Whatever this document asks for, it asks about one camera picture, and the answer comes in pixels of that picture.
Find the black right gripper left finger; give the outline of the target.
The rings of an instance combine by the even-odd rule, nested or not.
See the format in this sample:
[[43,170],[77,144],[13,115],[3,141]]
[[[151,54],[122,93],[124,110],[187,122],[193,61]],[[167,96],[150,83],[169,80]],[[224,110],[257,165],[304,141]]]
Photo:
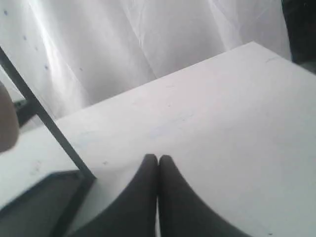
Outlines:
[[158,159],[146,154],[121,194],[74,237],[154,237],[158,193]]

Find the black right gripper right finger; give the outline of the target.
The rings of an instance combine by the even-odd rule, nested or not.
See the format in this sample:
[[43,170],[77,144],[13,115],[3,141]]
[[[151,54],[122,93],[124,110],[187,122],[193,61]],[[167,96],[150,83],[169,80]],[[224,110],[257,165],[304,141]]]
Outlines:
[[162,237],[249,236],[201,200],[171,156],[163,155],[158,167],[158,210]]

